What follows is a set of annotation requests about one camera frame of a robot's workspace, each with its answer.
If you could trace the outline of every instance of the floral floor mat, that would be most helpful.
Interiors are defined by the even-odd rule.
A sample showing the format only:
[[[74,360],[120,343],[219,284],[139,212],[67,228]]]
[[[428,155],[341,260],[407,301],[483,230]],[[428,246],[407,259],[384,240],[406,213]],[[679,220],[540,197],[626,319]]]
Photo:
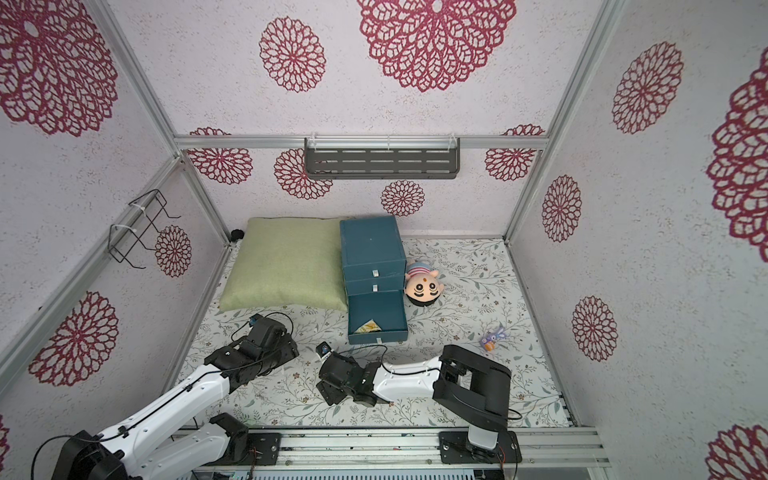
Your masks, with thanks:
[[[447,344],[463,346],[512,371],[509,406],[523,419],[510,421],[511,427],[569,426],[568,411],[552,381],[502,241],[408,239],[403,244],[409,262],[424,260],[440,270],[445,292],[428,307],[417,307],[406,300],[409,337],[403,343],[388,344],[386,360],[414,362],[439,355]],[[290,315],[296,326],[293,338],[300,356],[209,407],[201,415],[203,420],[229,412],[249,426],[468,425],[432,399],[403,399],[367,408],[348,397],[337,406],[328,406],[315,387],[321,365],[315,346],[325,340],[338,352],[351,348],[346,339],[346,313],[300,305],[219,312],[219,298],[239,247],[234,247],[227,262],[179,379],[192,373],[205,356],[229,343],[230,335],[254,313],[276,311]],[[499,328],[504,329],[507,338],[487,353],[480,339]],[[378,359],[381,350],[362,349],[354,357],[365,365]]]

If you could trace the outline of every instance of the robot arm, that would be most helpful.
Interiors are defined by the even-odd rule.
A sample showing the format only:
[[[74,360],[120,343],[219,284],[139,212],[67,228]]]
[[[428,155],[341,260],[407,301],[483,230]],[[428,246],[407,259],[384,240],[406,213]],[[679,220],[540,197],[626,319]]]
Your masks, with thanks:
[[[459,380],[468,373],[472,381],[466,389]],[[361,367],[351,356],[330,352],[318,377],[317,389],[328,405],[347,396],[368,407],[404,397],[434,399],[469,422],[465,447],[474,459],[494,459],[498,434],[508,432],[511,371],[457,345],[445,346],[442,355],[425,362],[404,365],[370,362]]]
[[[259,314],[251,331],[206,357],[178,386],[98,435],[85,430],[61,448],[53,480],[164,480],[177,478],[222,455],[239,460],[248,428],[229,414],[158,448],[185,422],[258,376],[299,355],[282,323]]]
[[[139,412],[97,435],[83,430],[70,438],[53,480],[170,480],[219,458],[242,461],[248,428],[226,413],[184,439],[161,444],[207,406],[298,356],[282,323],[257,314],[251,326],[247,337],[211,353],[204,365]],[[459,456],[470,452],[476,461],[495,462],[498,433],[506,432],[509,369],[455,345],[424,362],[361,367],[323,345],[329,356],[317,388],[329,405],[347,396],[369,407],[405,397],[433,398],[471,424],[465,445],[451,443]],[[468,372],[472,382],[464,389],[458,381]]]

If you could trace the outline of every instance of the drawer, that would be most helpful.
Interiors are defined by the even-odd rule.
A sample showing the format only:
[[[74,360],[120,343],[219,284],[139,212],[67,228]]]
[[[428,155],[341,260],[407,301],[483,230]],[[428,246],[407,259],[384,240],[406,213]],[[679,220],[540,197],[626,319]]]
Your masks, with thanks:
[[[370,320],[381,327],[381,332],[355,333]],[[402,292],[369,293],[349,298],[350,345],[361,343],[405,342],[408,339],[406,309]]]
[[[405,276],[406,252],[394,217],[342,220],[339,228],[346,281]]]
[[[344,281],[376,280],[390,276],[401,276],[406,279],[406,259],[392,262],[366,263],[363,265],[347,265],[343,267]]]
[[[347,296],[363,295],[364,293],[394,292],[402,290],[406,283],[403,274],[392,276],[380,276],[368,280],[354,280],[345,282]]]

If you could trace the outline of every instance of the wallpaper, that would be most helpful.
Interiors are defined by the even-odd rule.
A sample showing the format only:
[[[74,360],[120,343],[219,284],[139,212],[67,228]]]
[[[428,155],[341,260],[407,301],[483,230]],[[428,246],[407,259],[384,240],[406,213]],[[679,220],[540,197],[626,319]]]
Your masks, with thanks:
[[[547,128],[601,0],[110,2],[177,132]]]
[[[765,18],[630,3],[512,245],[622,479],[768,476]]]
[[[178,218],[160,213],[159,233],[150,226],[142,236],[155,250],[137,245],[128,254],[141,270],[111,262],[0,400],[0,478],[28,478],[44,440],[95,434],[162,393],[223,245],[180,173],[161,191]],[[140,232],[146,226],[137,224]],[[63,443],[45,446],[36,478],[50,478]]]
[[[4,349],[168,153],[80,2],[0,5]]]
[[[190,159],[230,229],[251,217],[391,214],[404,235],[500,237],[536,154],[462,150],[453,180],[310,180],[299,149],[198,149]]]

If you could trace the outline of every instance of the small plush toy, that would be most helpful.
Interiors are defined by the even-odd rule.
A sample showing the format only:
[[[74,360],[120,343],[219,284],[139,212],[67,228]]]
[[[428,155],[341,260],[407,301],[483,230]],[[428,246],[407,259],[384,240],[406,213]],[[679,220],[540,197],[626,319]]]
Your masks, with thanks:
[[[495,332],[487,332],[480,340],[480,345],[488,352],[496,348],[496,342],[507,338],[504,327],[499,325]]]
[[[406,267],[406,295],[411,303],[418,306],[432,305],[445,289],[437,280],[438,270],[423,262],[411,263]]]

